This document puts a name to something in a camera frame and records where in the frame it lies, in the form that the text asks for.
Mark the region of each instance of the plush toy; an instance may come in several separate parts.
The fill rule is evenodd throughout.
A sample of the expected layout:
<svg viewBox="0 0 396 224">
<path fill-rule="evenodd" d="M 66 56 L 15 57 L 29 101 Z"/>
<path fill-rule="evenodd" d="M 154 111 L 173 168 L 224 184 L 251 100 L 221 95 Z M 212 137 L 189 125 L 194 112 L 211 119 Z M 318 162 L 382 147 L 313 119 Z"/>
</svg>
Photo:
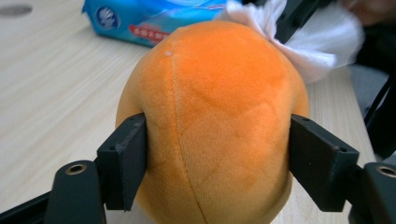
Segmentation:
<svg viewBox="0 0 396 224">
<path fill-rule="evenodd" d="M 268 223 L 290 195 L 290 115 L 300 75 L 246 26 L 179 28 L 135 67 L 117 124 L 145 113 L 148 168 L 136 200 L 157 223 Z"/>
</svg>

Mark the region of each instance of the seam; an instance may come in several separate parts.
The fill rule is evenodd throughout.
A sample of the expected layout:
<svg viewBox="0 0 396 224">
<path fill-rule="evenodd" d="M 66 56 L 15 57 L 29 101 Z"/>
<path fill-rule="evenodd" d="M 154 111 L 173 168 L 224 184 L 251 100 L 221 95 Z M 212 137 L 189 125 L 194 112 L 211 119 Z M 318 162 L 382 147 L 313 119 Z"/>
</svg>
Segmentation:
<svg viewBox="0 0 396 224">
<path fill-rule="evenodd" d="M 172 52 L 172 54 L 174 52 L 174 49 L 175 49 L 174 48 L 174 43 L 171 43 L 171 52 Z M 175 84 L 176 84 L 176 80 L 177 80 L 177 75 L 176 75 L 176 71 L 175 71 L 175 60 L 176 60 L 175 57 L 171 56 L 171 71 L 172 71 L 172 87 L 171 88 L 172 88 L 172 93 L 173 93 L 173 99 L 172 100 L 173 100 L 173 106 L 174 106 L 174 108 L 173 108 L 173 111 L 174 111 L 173 120 L 174 120 L 174 123 L 176 124 L 176 129 L 177 129 L 177 144 L 178 144 L 177 156 L 178 156 L 178 159 L 180 160 L 180 162 L 183 164 L 183 168 L 184 168 L 183 169 L 183 175 L 186 176 L 186 178 L 188 180 L 188 183 L 189 183 L 189 186 L 190 186 L 190 190 L 191 190 L 191 193 L 192 193 L 192 195 L 194 197 L 194 200 L 195 200 L 195 202 L 197 204 L 197 207 L 198 207 L 199 211 L 201 212 L 201 216 L 203 217 L 204 222 L 207 224 L 208 222 L 206 220 L 206 217 L 205 217 L 204 211 L 202 209 L 202 206 L 199 204 L 199 202 L 197 200 L 197 197 L 195 195 L 195 192 L 193 190 L 192 183 L 191 183 L 191 180 L 190 180 L 190 176 L 188 175 L 187 166 L 186 166 L 186 163 L 183 160 L 183 155 L 182 155 L 183 152 L 181 150 L 182 144 L 180 142 L 180 132 L 179 132 L 180 123 L 179 123 L 179 120 L 177 119 L 177 106 L 176 106 L 177 99 L 176 99 L 176 92 L 175 92 Z"/>
</svg>

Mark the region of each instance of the orange fabric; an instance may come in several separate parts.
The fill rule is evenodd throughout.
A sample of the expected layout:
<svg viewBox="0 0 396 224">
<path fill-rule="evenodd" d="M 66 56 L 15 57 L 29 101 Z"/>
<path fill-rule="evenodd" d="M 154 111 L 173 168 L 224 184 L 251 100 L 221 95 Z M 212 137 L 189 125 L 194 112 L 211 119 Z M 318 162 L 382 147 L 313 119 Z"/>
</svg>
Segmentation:
<svg viewBox="0 0 396 224">
<path fill-rule="evenodd" d="M 158 223 L 266 223 L 290 195 L 291 113 L 304 83 L 260 35 L 227 21 L 180 28 L 136 66 L 117 123 L 144 112 L 136 199 Z"/>
</svg>

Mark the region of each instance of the metal screw hole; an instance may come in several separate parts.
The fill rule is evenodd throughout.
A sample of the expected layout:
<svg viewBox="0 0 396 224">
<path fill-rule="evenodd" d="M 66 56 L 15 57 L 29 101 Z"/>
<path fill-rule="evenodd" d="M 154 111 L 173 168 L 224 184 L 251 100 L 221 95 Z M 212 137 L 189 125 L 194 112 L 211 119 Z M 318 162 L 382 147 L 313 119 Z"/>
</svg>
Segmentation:
<svg viewBox="0 0 396 224">
<path fill-rule="evenodd" d="M 66 170 L 67 175 L 78 175 L 84 172 L 87 169 L 87 165 L 85 164 L 76 164 L 72 165 Z"/>
<path fill-rule="evenodd" d="M 376 170 L 382 175 L 387 175 L 389 177 L 396 178 L 396 171 L 392 168 L 386 166 L 379 166 L 376 168 Z"/>
</svg>

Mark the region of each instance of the table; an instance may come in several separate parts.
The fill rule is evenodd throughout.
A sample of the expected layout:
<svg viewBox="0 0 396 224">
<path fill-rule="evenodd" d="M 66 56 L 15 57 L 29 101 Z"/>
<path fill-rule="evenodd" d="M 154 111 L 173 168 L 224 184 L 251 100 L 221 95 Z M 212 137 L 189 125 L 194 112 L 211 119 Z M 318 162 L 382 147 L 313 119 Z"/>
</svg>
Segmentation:
<svg viewBox="0 0 396 224">
<path fill-rule="evenodd" d="M 121 90 L 149 50 L 97 36 L 82 0 L 31 0 L 25 16 L 9 16 L 0 2 L 0 213 L 50 190 L 57 169 L 93 160 L 114 130 Z M 348 71 L 341 68 L 308 87 L 311 119 L 374 160 Z M 321 213 L 297 181 L 273 223 L 347 223 Z M 109 223 L 150 223 L 107 212 Z"/>
</svg>

